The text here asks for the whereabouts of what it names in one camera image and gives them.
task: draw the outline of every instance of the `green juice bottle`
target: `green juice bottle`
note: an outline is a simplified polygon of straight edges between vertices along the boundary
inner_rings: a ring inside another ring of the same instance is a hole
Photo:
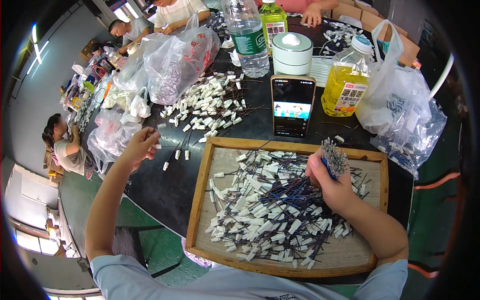
[[[272,39],[284,32],[288,32],[287,14],[275,3],[275,0],[263,0],[264,4],[260,9],[265,43],[268,53],[272,54]]]

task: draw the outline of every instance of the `yellow juice bottle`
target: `yellow juice bottle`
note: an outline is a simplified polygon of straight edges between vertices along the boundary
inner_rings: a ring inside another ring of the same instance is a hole
[[[370,42],[352,38],[352,46],[335,54],[327,84],[322,95],[324,112],[332,117],[349,117],[368,88]]]
[[[272,54],[272,39],[278,34],[288,32],[287,13],[275,3],[275,0],[263,0],[263,3],[258,12],[262,20],[267,51]]]

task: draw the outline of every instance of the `hand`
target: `hand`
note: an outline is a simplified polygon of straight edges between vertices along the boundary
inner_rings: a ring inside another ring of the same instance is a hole
[[[163,29],[162,33],[165,34],[165,35],[169,35],[172,32],[174,32],[175,30],[177,30],[179,27],[180,26],[179,26],[178,22],[173,22],[172,24],[168,24],[168,26]]]
[[[130,46],[130,44],[120,47],[120,48],[117,50],[117,53],[123,54],[123,53],[127,52],[128,46]]]
[[[322,23],[322,6],[313,2],[307,7],[307,10],[303,13],[301,24],[307,23],[307,27],[320,25]]]
[[[143,128],[133,135],[132,140],[117,161],[128,165],[131,172],[137,170],[145,158],[154,159],[157,149],[152,146],[158,144],[159,137],[160,134],[152,127]]]
[[[75,124],[72,126],[72,134],[73,135],[76,135],[76,134],[79,134],[80,133],[80,130],[78,129],[78,125]]]
[[[327,168],[320,160],[321,157],[321,149],[318,149],[317,152],[308,157],[305,175],[310,177],[312,185],[322,189],[322,196],[328,207],[342,215],[345,209],[348,208],[350,201],[356,197],[352,190],[350,170],[348,169],[346,174],[338,180],[334,180],[330,177]]]

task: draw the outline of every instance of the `wooden tray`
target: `wooden tray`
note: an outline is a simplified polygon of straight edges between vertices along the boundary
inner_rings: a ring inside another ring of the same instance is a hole
[[[200,163],[198,179],[193,196],[192,210],[188,224],[185,249],[195,255],[204,257],[219,264],[257,273],[286,277],[331,277],[371,271],[375,268],[377,258],[367,241],[356,231],[346,238],[328,238],[329,243],[323,245],[324,253],[317,256],[322,262],[317,262],[308,270],[307,266],[294,269],[292,263],[275,262],[271,260],[252,259],[242,261],[236,257],[240,249],[227,253],[223,242],[211,242],[211,235],[205,233],[210,226],[210,220],[215,217],[214,204],[205,193],[209,178],[214,173],[232,172],[237,170],[235,158],[241,153],[261,148],[264,150],[280,150],[310,155],[318,150],[319,145],[297,144],[247,139],[214,137],[205,144],[204,154]],[[366,190],[369,194],[364,201],[369,205],[387,211],[388,203],[388,166],[385,153],[343,148],[352,167],[361,168],[362,175],[367,174]],[[225,176],[215,179],[215,186],[224,189],[231,186],[232,177]]]

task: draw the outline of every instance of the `light blue shirt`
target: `light blue shirt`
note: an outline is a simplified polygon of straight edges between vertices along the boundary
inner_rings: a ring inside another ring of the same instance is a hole
[[[400,299],[407,280],[407,260],[383,264],[357,289],[354,300]],[[91,261],[93,279],[106,300],[345,300],[321,285],[213,264],[207,274],[181,288],[153,279],[133,257],[98,256]]]

